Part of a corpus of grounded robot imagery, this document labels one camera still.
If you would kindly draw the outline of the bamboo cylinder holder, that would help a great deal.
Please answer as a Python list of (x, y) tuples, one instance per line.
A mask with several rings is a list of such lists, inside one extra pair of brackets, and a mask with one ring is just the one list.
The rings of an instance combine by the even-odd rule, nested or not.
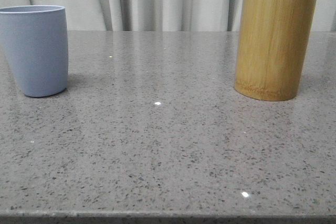
[(258, 100), (297, 95), (316, 0), (243, 0), (234, 88)]

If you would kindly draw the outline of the blue plastic cup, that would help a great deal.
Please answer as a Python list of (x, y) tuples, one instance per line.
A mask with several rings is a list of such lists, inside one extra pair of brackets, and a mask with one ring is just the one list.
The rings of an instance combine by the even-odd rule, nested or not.
[(47, 97), (67, 87), (68, 37), (63, 6), (1, 8), (1, 46), (25, 95)]

